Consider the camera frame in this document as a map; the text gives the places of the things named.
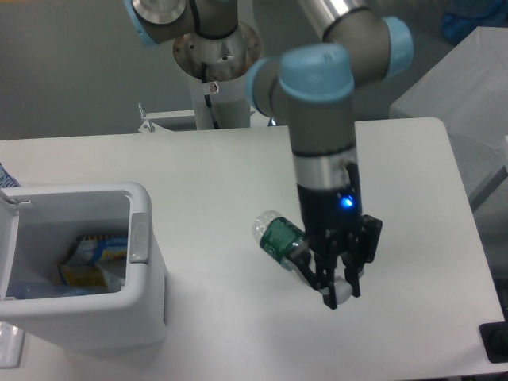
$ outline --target bin lid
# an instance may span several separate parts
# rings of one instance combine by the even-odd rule
[[[4,299],[9,286],[16,249],[19,210],[15,200],[0,189],[0,299]]]

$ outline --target white trash bin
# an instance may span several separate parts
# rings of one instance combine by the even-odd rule
[[[0,200],[0,321],[89,352],[162,341],[166,267],[148,192],[136,183],[18,187]],[[125,285],[114,293],[3,300],[16,282],[58,282],[80,235],[128,233]]]

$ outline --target food wrapper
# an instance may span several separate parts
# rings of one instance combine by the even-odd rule
[[[126,235],[78,237],[67,259],[58,265],[63,284],[105,287],[108,292],[118,292],[125,284],[127,245]]]
[[[19,182],[0,163],[0,188],[19,187]]]

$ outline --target table surface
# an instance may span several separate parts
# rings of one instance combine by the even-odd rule
[[[335,311],[252,238],[258,214],[301,225],[287,128],[0,142],[24,185],[137,181],[169,270],[164,343],[101,356],[28,335],[9,380],[399,380],[508,370],[478,327],[501,321],[437,119],[357,123],[364,212],[383,220],[363,294]]]

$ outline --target gray wall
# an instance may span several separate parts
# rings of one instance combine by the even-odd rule
[[[388,106],[451,46],[439,34],[442,0],[369,2],[410,25],[410,72],[356,94],[358,119],[387,117]],[[318,42],[295,0],[239,0],[265,54]],[[133,133],[145,111],[191,108],[172,44],[144,48],[121,0],[0,3],[0,139]]]

